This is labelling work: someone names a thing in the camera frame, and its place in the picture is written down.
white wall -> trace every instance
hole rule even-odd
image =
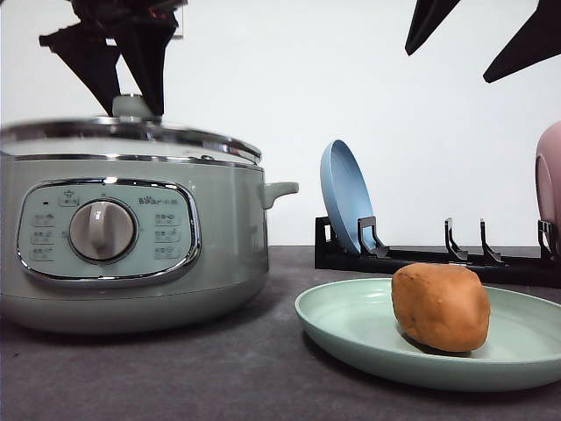
[[[561,118],[561,58],[481,75],[535,7],[464,0],[408,57],[415,0],[191,0],[187,36],[167,51],[166,118],[252,143],[268,181],[300,183],[269,211],[273,245],[313,243],[334,139],[357,156],[388,244],[442,244],[452,216],[460,244],[478,244],[485,218],[491,244],[534,245],[534,153]],[[4,123],[100,113],[38,44],[74,20],[62,0],[4,2]]]

chrome trim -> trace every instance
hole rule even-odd
[[[242,162],[213,161],[195,157],[175,157],[175,156],[151,156],[151,155],[130,155],[130,154],[91,154],[91,153],[41,153],[30,155],[12,155],[11,153],[0,152],[0,155],[12,158],[14,161],[141,161],[141,162],[165,162],[176,164],[197,164],[214,165],[217,167],[244,168],[263,172],[263,168],[258,165],[244,164]]]
[[[111,180],[111,184],[116,185],[127,185],[127,186],[140,186],[140,187],[158,187],[162,189],[174,189],[178,191],[187,203],[188,216],[190,225],[192,228],[191,234],[191,247],[188,250],[187,255],[179,263],[174,266],[161,270],[159,272],[152,272],[150,274],[142,275],[130,275],[130,276],[99,276],[99,277],[74,277],[74,276],[59,276],[50,275],[40,272],[36,269],[31,268],[28,263],[24,260],[20,248],[19,248],[19,233],[21,230],[21,224],[23,219],[23,208],[25,207],[25,202],[27,197],[35,190],[44,187],[57,187],[61,185],[68,184],[89,184],[89,183],[105,183],[108,178],[95,178],[95,179],[66,179],[66,180],[55,180],[50,182],[42,182],[38,184],[33,189],[31,189],[24,199],[24,204],[22,211],[19,216],[18,224],[18,243],[17,243],[17,256],[22,266],[28,271],[34,279],[43,282],[46,285],[57,287],[57,288],[73,288],[73,289],[116,289],[116,288],[129,288],[129,287],[142,287],[147,285],[153,285],[155,283],[163,283],[176,279],[180,275],[184,275],[188,272],[196,260],[199,258],[202,250],[202,239],[201,239],[201,226],[199,224],[198,212],[196,210],[196,203],[193,195],[183,186],[175,182],[156,182],[156,181],[146,181],[146,180],[134,180],[127,178],[117,178]]]
[[[98,117],[82,120],[39,121],[8,125],[0,131],[0,137],[3,142],[70,137],[160,141],[177,145],[199,146],[239,156],[254,164],[261,161],[261,151],[242,140],[204,132],[192,127],[141,119]]]

glass lid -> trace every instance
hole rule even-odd
[[[2,153],[20,157],[87,154],[133,161],[188,158],[250,165],[261,161],[261,151],[241,140],[141,118],[40,121],[6,126],[0,136]]]

blue plate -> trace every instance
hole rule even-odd
[[[320,175],[323,202],[339,244],[348,253],[360,254],[358,221],[371,217],[373,209],[359,164],[342,140],[325,148]],[[371,230],[363,237],[367,246],[375,247]]]

silver knob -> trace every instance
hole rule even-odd
[[[141,95],[120,95],[113,98],[113,116],[123,119],[141,118],[143,120],[160,120],[154,116]]]
[[[132,243],[135,224],[120,204],[99,200],[82,206],[70,222],[70,241],[81,256],[112,260]]]

